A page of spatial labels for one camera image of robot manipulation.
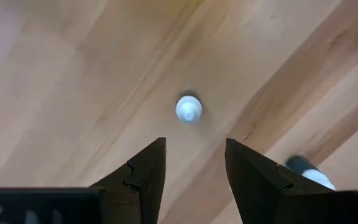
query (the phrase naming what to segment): small white cylinder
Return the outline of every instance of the small white cylinder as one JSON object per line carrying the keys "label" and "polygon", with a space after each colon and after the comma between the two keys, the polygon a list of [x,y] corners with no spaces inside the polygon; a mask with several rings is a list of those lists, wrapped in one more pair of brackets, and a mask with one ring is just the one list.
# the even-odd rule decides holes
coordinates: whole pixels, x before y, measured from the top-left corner
{"label": "small white cylinder", "polygon": [[203,106],[194,96],[183,96],[177,103],[176,112],[182,122],[191,124],[200,120]]}

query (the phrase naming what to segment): white object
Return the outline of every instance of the white object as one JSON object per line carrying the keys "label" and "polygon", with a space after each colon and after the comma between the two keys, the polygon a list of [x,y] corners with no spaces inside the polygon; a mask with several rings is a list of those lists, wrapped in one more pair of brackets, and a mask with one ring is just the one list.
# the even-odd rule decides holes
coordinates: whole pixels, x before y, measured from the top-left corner
{"label": "white object", "polygon": [[203,106],[194,96],[183,96],[177,103],[176,112],[181,121],[191,124],[200,119]]}
{"label": "white object", "polygon": [[331,190],[335,190],[335,186],[329,181],[328,177],[318,170],[306,170],[304,171],[302,176],[314,182],[317,182]]}

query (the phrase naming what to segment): black plastic part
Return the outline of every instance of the black plastic part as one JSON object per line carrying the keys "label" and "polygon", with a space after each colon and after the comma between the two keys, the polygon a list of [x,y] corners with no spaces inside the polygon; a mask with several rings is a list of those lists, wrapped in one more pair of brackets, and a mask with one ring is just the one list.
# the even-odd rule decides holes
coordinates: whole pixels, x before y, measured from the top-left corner
{"label": "black plastic part", "polygon": [[0,223],[156,224],[165,182],[165,138],[77,189],[0,189]]}
{"label": "black plastic part", "polygon": [[225,155],[243,223],[358,223],[358,191],[332,191],[233,139]]}

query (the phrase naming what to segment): white cap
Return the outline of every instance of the white cap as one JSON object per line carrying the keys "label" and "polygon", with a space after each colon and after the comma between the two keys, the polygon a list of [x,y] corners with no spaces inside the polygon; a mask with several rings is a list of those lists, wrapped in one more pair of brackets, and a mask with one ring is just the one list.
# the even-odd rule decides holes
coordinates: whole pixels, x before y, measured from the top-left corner
{"label": "white cap", "polygon": [[318,170],[306,170],[304,171],[302,176],[314,182],[317,182],[331,190],[335,190],[335,186],[329,181],[328,177]]}
{"label": "white cap", "polygon": [[183,96],[177,103],[176,112],[184,123],[195,123],[201,117],[203,106],[194,96]]}

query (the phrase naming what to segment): wood grain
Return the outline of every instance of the wood grain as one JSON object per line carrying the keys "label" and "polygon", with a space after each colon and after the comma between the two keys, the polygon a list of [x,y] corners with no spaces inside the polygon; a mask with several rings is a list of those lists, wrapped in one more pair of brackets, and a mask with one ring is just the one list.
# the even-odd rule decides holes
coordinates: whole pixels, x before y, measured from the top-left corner
{"label": "wood grain", "polygon": [[0,186],[88,186],[160,136],[160,223],[241,222],[226,136],[358,188],[358,1],[0,0]]}

